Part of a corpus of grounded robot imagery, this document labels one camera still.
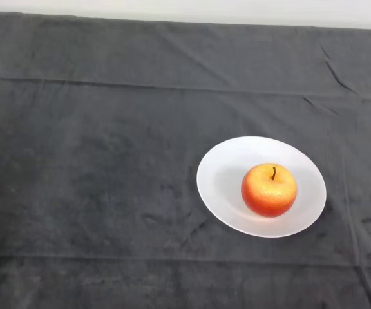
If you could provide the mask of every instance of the plate rim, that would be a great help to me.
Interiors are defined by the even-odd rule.
[[[313,221],[310,222],[310,224],[304,226],[302,229],[300,230],[297,230],[296,232],[288,232],[288,233],[285,233],[285,234],[280,234],[278,236],[273,236],[273,235],[260,235],[260,234],[253,234],[253,233],[250,233],[250,232],[247,232],[247,231],[244,231],[242,229],[239,229],[238,227],[235,227],[235,226],[232,226],[230,225],[229,223],[225,222],[223,219],[219,218],[213,211],[212,209],[207,205],[206,201],[204,200],[201,192],[200,192],[200,184],[199,184],[199,178],[200,178],[200,167],[201,167],[201,163],[203,162],[204,158],[211,152],[213,151],[217,146],[220,146],[221,144],[223,143],[226,143],[226,142],[230,142],[231,140],[237,140],[237,139],[243,139],[243,138],[258,138],[258,139],[263,139],[263,140],[271,140],[271,141],[274,141],[274,142],[279,142],[281,144],[285,144],[293,149],[295,149],[296,151],[300,152],[302,155],[304,155],[307,159],[310,160],[310,162],[314,165],[314,167],[317,169],[317,171],[319,172],[318,175],[320,176],[321,180],[323,181],[323,186],[324,186],[324,203],[323,203],[323,206],[320,210],[320,213],[318,214],[318,216],[316,216],[316,219],[314,219]],[[321,214],[323,213],[323,210],[325,208],[325,205],[326,205],[326,202],[327,202],[327,188],[326,188],[326,182],[324,180],[324,177],[323,175],[321,174],[321,171],[319,170],[319,168],[317,167],[317,165],[305,154],[303,153],[303,151],[300,151],[299,149],[295,148],[294,146],[291,146],[290,144],[287,144],[285,142],[282,142],[281,140],[277,140],[277,139],[274,139],[274,138],[269,138],[269,137],[264,137],[264,136],[252,136],[252,135],[247,135],[247,136],[238,136],[238,137],[233,137],[233,138],[229,138],[228,140],[224,140],[223,142],[220,142],[216,145],[214,145],[212,148],[210,148],[210,150],[208,150],[208,152],[205,153],[205,155],[202,157],[202,159],[200,160],[200,163],[198,164],[198,168],[197,168],[197,174],[196,174],[196,184],[197,184],[197,190],[198,190],[198,195],[200,195],[200,199],[203,201],[204,205],[208,208],[208,210],[210,211],[210,213],[216,217],[218,220],[220,220],[223,224],[227,225],[228,227],[234,229],[234,230],[237,230],[238,232],[241,232],[241,233],[244,233],[246,235],[250,235],[250,236],[255,236],[255,237],[261,237],[261,238],[282,238],[282,237],[287,237],[287,236],[291,236],[291,235],[295,235],[295,234],[298,234],[300,232],[303,232],[304,230],[306,230],[307,228],[309,228],[314,222],[316,222],[318,220],[318,218],[320,218]]]

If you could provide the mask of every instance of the dark gray tablecloth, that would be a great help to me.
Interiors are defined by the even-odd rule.
[[[245,135],[315,162],[315,224],[206,209]],[[371,308],[371,31],[0,14],[0,308]]]

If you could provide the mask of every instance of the apple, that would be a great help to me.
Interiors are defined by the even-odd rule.
[[[245,204],[257,214],[277,217],[292,207],[297,195],[293,175],[279,164],[260,164],[247,172],[242,182]]]

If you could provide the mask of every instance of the table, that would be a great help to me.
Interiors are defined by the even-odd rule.
[[[320,169],[311,227],[206,209],[247,135]],[[0,14],[0,308],[371,308],[371,30]]]

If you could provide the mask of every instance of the white plate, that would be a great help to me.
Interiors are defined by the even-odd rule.
[[[241,184],[246,172],[261,163],[288,169],[298,186],[296,200],[285,214],[266,218],[244,204]],[[240,232],[260,237],[298,233],[317,220],[326,202],[326,185],[319,169],[301,151],[271,138],[246,136],[226,140],[200,162],[197,187],[207,208]]]

